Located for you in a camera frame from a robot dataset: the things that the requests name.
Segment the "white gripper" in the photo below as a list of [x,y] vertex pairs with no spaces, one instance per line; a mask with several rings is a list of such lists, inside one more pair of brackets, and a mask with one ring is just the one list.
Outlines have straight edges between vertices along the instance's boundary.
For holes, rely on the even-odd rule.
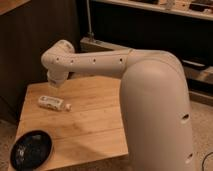
[[48,71],[47,79],[51,86],[60,87],[68,78],[68,72]]

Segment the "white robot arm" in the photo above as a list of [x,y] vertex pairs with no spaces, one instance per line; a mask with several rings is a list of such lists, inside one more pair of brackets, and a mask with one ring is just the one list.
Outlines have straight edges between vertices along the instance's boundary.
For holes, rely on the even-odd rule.
[[48,82],[68,74],[120,80],[119,102],[133,171],[195,171],[190,99],[178,58],[161,50],[124,48],[77,53],[66,40],[41,56]]

